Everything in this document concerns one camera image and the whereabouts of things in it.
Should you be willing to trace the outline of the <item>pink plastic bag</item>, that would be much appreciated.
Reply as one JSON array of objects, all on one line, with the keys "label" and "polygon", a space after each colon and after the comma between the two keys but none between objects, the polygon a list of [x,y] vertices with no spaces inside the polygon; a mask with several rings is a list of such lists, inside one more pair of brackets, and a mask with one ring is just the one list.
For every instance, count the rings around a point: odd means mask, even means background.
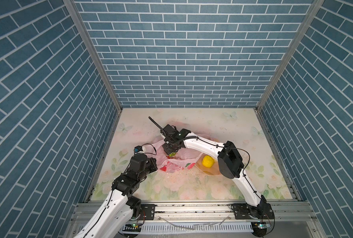
[{"label": "pink plastic bag", "polygon": [[143,145],[144,153],[156,159],[158,170],[165,173],[175,173],[192,169],[203,156],[202,152],[182,148],[174,156],[167,155],[162,145],[164,140],[158,136],[152,144]]}]

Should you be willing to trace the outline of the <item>yellow fake lemon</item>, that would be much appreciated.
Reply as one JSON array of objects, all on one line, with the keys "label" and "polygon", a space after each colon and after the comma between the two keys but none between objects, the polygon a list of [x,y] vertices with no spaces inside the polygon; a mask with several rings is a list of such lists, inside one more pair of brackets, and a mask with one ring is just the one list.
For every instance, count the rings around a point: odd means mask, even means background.
[{"label": "yellow fake lemon", "polygon": [[213,165],[215,164],[215,160],[211,156],[204,156],[202,159],[202,166],[205,168],[212,168]]}]

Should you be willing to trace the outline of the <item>peach lotus shaped bowl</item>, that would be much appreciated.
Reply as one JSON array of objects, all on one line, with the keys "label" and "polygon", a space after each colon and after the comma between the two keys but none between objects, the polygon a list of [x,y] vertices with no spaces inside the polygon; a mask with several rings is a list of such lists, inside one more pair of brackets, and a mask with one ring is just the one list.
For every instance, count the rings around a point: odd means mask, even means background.
[{"label": "peach lotus shaped bowl", "polygon": [[[198,151],[203,153],[203,155],[199,158],[198,162],[195,164],[203,173],[209,175],[209,176],[220,176],[221,172],[219,169],[219,162],[218,162],[218,156],[219,153],[223,149],[223,144],[221,143],[215,143],[212,141],[207,141],[207,140],[202,140],[198,139],[197,140],[197,145],[198,145]],[[215,160],[215,164],[213,165],[212,168],[205,168],[202,166],[202,159],[204,156],[211,156]]]}]

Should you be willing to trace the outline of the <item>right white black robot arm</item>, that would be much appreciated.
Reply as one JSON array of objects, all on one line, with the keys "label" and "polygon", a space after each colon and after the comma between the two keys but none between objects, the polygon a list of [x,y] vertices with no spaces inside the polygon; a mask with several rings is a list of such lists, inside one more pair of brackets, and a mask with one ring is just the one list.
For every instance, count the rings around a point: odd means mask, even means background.
[{"label": "right white black robot arm", "polygon": [[182,148],[193,149],[217,160],[219,171],[224,177],[231,179],[244,196],[246,208],[251,217],[256,219],[274,219],[274,212],[266,198],[256,190],[248,179],[240,155],[240,149],[234,143],[211,141],[200,137],[187,129],[178,131],[176,127],[166,125],[160,129],[164,138],[163,150],[167,155],[178,152]]}]

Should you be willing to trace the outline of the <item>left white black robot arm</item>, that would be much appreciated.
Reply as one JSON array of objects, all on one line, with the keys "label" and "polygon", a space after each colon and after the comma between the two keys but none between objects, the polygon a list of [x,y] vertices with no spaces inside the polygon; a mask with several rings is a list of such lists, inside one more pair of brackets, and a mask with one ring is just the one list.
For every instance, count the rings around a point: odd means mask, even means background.
[{"label": "left white black robot arm", "polygon": [[138,220],[141,199],[134,193],[140,183],[155,171],[155,158],[149,158],[145,153],[133,155],[128,168],[112,183],[112,190],[103,204],[76,237],[113,238],[129,220]]}]

